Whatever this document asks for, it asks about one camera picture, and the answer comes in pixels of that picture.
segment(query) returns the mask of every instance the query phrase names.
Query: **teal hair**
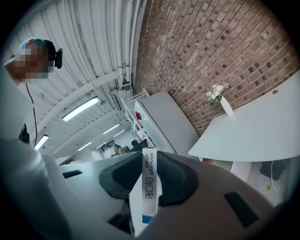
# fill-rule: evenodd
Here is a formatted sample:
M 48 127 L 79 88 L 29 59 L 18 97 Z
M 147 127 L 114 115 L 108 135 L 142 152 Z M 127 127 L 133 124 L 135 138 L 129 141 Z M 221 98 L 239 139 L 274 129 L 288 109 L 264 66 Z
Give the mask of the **teal hair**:
M 22 42 L 22 44 L 20 45 L 19 49 L 25 48 L 25 45 L 26 45 L 30 40 L 32 40 L 32 39 L 34 39 L 34 42 L 35 42 L 35 43 L 39 43 L 39 44 L 43 45 L 44 47 L 48 48 L 48 45 L 47 45 L 47 43 L 46 43 L 44 40 L 42 40 L 42 39 L 40 39 L 40 38 L 37 38 L 37 37 L 31 37 L 31 38 L 26 39 L 24 42 Z

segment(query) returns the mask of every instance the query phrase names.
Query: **vase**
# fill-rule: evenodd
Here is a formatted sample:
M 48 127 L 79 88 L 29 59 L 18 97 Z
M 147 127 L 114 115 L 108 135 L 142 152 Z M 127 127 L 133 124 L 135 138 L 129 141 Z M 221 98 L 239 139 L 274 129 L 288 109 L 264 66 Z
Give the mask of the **vase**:
M 224 96 L 222 96 L 220 103 L 228 116 L 233 114 L 233 109 L 231 108 L 229 102 L 226 100 Z

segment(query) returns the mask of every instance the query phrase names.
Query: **brick wall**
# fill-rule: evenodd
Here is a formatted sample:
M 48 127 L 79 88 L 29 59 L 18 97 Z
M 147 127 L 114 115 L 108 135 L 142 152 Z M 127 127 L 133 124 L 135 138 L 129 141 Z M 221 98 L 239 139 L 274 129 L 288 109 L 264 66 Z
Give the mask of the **brick wall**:
M 167 90 L 198 134 L 224 113 L 205 93 L 216 83 L 233 109 L 277 87 L 300 68 L 281 23 L 258 0 L 148 0 L 136 86 Z

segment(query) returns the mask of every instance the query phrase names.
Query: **white table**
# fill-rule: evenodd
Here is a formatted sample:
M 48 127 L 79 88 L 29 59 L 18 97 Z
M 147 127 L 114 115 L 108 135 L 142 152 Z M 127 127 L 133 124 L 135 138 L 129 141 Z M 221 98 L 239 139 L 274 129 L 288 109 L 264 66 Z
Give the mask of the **white table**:
M 274 90 L 215 117 L 188 152 L 199 158 L 262 162 L 300 155 L 300 71 Z

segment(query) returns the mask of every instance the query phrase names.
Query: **white railing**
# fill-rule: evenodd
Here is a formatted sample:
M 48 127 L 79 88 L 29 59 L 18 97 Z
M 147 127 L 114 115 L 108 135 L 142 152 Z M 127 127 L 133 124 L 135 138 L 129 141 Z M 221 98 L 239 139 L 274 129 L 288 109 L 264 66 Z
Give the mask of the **white railing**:
M 148 134 L 144 131 L 143 127 L 140 125 L 135 117 L 135 101 L 150 97 L 149 93 L 145 89 L 142 92 L 128 98 L 127 100 L 121 99 L 123 107 L 125 109 L 125 116 L 130 123 L 130 127 L 135 135 L 141 140 L 147 140 L 150 147 L 155 147 L 154 143 L 149 138 Z

